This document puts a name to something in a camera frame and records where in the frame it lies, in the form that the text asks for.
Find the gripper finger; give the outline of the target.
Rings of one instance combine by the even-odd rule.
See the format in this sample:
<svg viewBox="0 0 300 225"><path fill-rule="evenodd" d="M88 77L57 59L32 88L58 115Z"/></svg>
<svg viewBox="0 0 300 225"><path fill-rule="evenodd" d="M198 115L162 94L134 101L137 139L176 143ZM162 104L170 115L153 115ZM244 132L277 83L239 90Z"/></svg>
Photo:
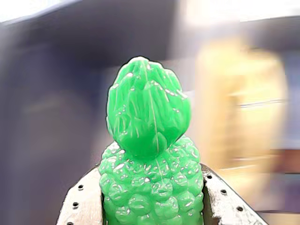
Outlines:
<svg viewBox="0 0 300 225"><path fill-rule="evenodd" d="M105 224L99 180L98 165L95 165L68 190L56 224Z"/></svg>
<svg viewBox="0 0 300 225"><path fill-rule="evenodd" d="M213 170L201 164L205 225L264 225L265 221Z"/></svg>

